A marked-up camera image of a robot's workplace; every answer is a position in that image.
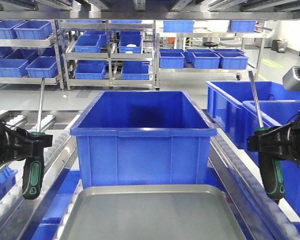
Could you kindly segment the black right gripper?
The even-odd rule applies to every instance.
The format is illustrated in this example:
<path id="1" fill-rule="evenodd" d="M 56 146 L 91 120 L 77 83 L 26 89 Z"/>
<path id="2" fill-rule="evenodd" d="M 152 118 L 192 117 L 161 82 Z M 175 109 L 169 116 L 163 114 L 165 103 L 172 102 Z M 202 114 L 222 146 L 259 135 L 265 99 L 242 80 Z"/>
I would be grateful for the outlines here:
<path id="1" fill-rule="evenodd" d="M 300 111 L 295 116 L 293 121 L 282 126 L 255 128 L 247 138 L 247 150 L 267 153 L 300 167 Z"/>

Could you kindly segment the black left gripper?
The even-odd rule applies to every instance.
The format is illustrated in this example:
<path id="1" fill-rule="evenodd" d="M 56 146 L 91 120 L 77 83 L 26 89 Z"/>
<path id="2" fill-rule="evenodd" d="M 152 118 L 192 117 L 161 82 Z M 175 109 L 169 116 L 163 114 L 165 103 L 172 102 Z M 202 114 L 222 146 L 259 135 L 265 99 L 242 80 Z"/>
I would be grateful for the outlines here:
<path id="1" fill-rule="evenodd" d="M 52 146 L 53 136 L 43 132 L 12 130 L 0 120 L 0 166 L 16 160 L 42 156 Z"/>

